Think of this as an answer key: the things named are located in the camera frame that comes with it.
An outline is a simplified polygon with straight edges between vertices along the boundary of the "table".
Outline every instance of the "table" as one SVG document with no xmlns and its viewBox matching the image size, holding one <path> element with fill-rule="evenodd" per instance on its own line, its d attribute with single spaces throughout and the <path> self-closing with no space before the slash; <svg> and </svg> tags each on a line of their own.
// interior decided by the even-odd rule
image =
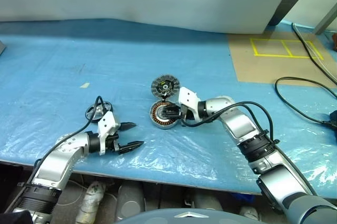
<svg viewBox="0 0 337 224">
<path fill-rule="evenodd" d="M 276 29 L 290 31 L 285 24 Z M 330 42 L 324 35 L 320 39 Z M 256 175 L 220 122 L 170 130 L 152 125 L 148 114 L 157 99 L 151 82 L 172 74 L 201 99 L 228 95 L 265 106 L 279 146 L 319 195 L 337 198 L 334 133 L 286 107 L 273 85 L 238 82 L 224 34 L 104 19 L 0 23 L 0 40 L 7 46 L 0 55 L 2 161 L 32 165 L 58 137 L 86 123 L 85 110 L 101 95 L 121 121 L 138 125 L 121 132 L 120 143 L 145 144 L 123 155 L 92 154 L 76 164 L 76 171 L 259 193 Z M 80 88 L 84 83 L 89 86 Z M 336 101 L 319 88 L 281 85 L 280 90 L 317 118 L 327 119 L 336 110 Z M 267 128 L 263 114 L 254 111 Z"/>
</svg>

